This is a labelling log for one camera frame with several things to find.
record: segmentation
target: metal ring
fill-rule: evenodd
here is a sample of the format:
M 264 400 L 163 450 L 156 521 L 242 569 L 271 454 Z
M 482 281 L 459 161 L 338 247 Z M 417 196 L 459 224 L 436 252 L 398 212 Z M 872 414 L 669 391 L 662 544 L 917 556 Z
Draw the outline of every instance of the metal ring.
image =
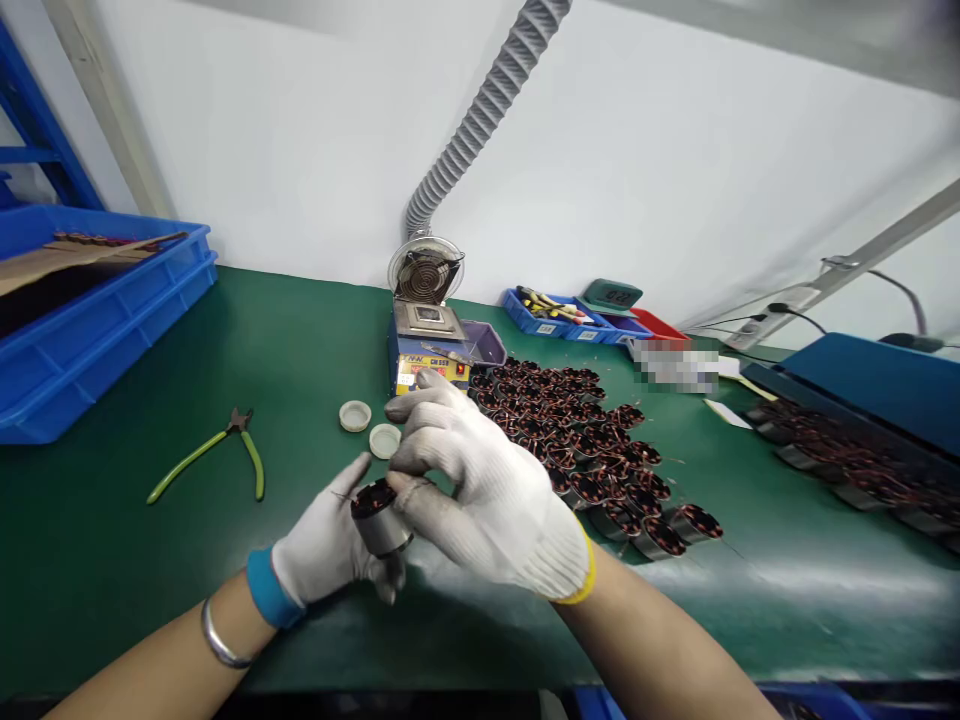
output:
M 213 618 L 210 616 L 210 598 L 203 601 L 203 610 L 200 612 L 200 625 L 203 628 L 203 636 L 207 639 L 207 644 L 210 646 L 213 654 L 217 656 L 217 660 L 234 670 L 244 670 L 253 665 L 253 661 L 257 659 L 259 653 L 249 658 L 239 657 L 228 648 L 223 640 L 220 639 L 220 636 L 217 635 L 217 631 L 213 627 Z

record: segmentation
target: small white container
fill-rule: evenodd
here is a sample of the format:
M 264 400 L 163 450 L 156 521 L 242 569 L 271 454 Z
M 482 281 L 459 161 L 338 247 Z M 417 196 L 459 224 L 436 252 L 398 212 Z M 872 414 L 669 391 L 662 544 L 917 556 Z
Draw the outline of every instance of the small white container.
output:
M 359 400 L 348 400 L 340 406 L 340 425 L 347 432 L 363 432 L 370 424 L 370 406 Z
M 384 423 L 370 431 L 370 452 L 381 460 L 389 460 L 400 447 L 400 429 Z

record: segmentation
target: forearm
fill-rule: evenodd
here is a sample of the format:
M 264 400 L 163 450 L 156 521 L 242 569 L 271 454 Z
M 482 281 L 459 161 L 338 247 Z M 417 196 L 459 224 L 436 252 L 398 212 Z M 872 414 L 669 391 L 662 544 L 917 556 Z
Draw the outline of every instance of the forearm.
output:
M 217 634 L 236 655 L 256 655 L 276 634 L 241 573 L 211 598 Z M 246 674 L 223 665 L 207 644 L 201 605 L 154 632 L 60 703 L 48 718 L 127 720 L 213 717 Z
M 594 557 L 590 596 L 555 607 L 628 718 L 779 717 L 689 615 L 602 548 Z

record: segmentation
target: pile of motor stators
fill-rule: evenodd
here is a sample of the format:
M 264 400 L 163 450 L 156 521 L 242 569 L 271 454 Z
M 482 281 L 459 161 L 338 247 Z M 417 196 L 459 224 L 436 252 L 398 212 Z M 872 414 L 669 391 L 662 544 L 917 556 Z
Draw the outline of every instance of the pile of motor stators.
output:
M 745 413 L 779 445 L 785 463 L 810 473 L 864 512 L 890 511 L 901 522 L 960 554 L 960 485 L 953 466 L 918 460 L 869 426 L 853 426 L 780 398 Z
M 586 512 L 607 539 L 661 560 L 721 537 L 720 524 L 699 506 L 663 507 L 671 490 L 654 470 L 660 453 L 628 432 L 644 421 L 643 413 L 634 405 L 604 410 L 599 380 L 589 368 L 541 368 L 510 357 L 503 367 L 475 375 L 468 394 L 543 463 L 554 492 Z

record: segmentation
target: white cotton glove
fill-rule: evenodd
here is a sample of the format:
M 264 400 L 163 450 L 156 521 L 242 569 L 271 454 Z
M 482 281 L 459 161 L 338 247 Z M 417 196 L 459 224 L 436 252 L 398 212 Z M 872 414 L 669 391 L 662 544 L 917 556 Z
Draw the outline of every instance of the white cotton glove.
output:
M 543 466 L 436 371 L 421 370 L 417 385 L 386 406 L 387 418 L 406 423 L 387 482 L 415 532 L 493 582 L 557 602 L 586 597 L 592 551 Z M 446 473 L 456 499 L 418 477 L 428 469 Z
M 372 581 L 380 599 L 391 605 L 403 587 L 402 562 L 388 566 L 367 552 L 350 517 L 350 498 L 369 467 L 370 453 L 363 453 L 314 498 L 293 530 L 273 546 L 277 580 L 301 608 L 354 580 Z

